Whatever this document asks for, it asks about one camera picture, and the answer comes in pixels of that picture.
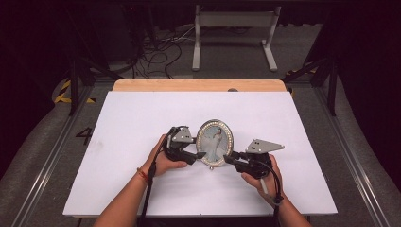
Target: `cable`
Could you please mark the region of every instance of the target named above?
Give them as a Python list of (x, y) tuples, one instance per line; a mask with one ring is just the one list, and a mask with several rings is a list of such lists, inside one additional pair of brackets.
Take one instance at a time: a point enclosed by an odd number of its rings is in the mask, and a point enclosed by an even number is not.
[(148, 171), (148, 188), (147, 188), (147, 194), (146, 194), (146, 196), (145, 196), (144, 208), (142, 209), (141, 218), (140, 218), (139, 224), (138, 224), (139, 227), (143, 227), (142, 224), (143, 224), (143, 221), (144, 221), (145, 216), (146, 216), (146, 214), (147, 214), (147, 210), (148, 210), (148, 201), (149, 201), (149, 198), (150, 198), (151, 187), (153, 186), (153, 178), (154, 178), (154, 175), (156, 174), (156, 159), (157, 159), (157, 156), (158, 156), (161, 152), (163, 152), (163, 151), (162, 151), (163, 144), (166, 142), (168, 136), (169, 136), (172, 132), (174, 132), (173, 129), (174, 129), (174, 128), (171, 128), (171, 130), (166, 134), (165, 138), (163, 138), (162, 144), (161, 144), (160, 147), (157, 149), (156, 154), (154, 155), (153, 161), (151, 162), (151, 165), (150, 165), (150, 168), (149, 168), (149, 171)]
[(280, 203), (281, 203), (281, 201), (283, 200), (283, 197), (281, 196), (281, 183), (280, 183), (280, 179), (278, 178), (276, 172), (274, 172), (274, 170), (273, 170), (269, 165), (267, 165), (267, 164), (265, 164), (265, 163), (263, 163), (263, 162), (261, 162), (261, 161), (258, 161), (258, 160), (255, 160), (255, 162), (257, 162), (257, 163), (260, 164), (260, 165), (265, 166), (265, 167), (268, 168), (268, 169), (270, 170), (270, 172), (273, 174), (273, 177), (274, 177), (274, 186), (275, 186), (275, 189), (276, 189), (276, 196), (275, 196), (275, 198), (273, 199), (273, 203), (274, 203), (274, 205), (275, 205), (275, 206), (274, 206), (273, 219), (274, 219), (275, 225), (276, 225), (276, 226), (280, 226), (280, 223), (279, 223), (279, 221), (278, 221), (278, 212), (279, 212), (279, 209), (280, 209)]

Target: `red bracelet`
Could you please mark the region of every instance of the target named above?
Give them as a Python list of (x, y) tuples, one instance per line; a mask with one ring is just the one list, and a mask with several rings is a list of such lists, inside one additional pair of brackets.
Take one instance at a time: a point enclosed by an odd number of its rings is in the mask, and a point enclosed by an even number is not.
[(139, 173), (139, 176), (141, 176), (145, 180), (145, 182), (148, 182), (148, 175), (144, 171), (142, 171), (141, 168), (136, 168), (136, 171)]

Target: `oval picture frame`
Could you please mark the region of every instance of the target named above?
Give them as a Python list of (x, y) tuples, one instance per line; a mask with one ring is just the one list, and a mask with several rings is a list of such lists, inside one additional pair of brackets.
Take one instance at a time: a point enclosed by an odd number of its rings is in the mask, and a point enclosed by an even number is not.
[(234, 138), (230, 128), (222, 121), (213, 119), (205, 122), (198, 131), (197, 152), (206, 152), (201, 161), (210, 167), (222, 166), (223, 155), (233, 152)]

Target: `white paper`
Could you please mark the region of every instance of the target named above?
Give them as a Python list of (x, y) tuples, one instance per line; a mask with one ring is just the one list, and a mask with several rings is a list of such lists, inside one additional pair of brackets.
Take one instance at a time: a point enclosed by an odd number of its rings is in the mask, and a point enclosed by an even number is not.
[[(284, 145), (272, 152), (286, 195), (302, 214), (335, 214), (336, 206), (304, 126), (287, 92), (109, 92), (71, 194), (66, 216), (98, 216), (124, 187), (163, 133), (188, 126), (196, 136), (211, 119), (225, 122), (234, 150), (253, 139)], [(196, 152), (195, 145), (186, 149)], [(265, 216), (272, 209), (225, 164), (201, 161), (155, 178), (149, 217)]]

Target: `wooden edge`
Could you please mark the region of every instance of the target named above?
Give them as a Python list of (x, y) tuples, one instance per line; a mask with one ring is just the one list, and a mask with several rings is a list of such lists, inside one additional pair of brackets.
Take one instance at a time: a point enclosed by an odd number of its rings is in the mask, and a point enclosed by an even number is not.
[(115, 92), (285, 92), (280, 79), (120, 79)]

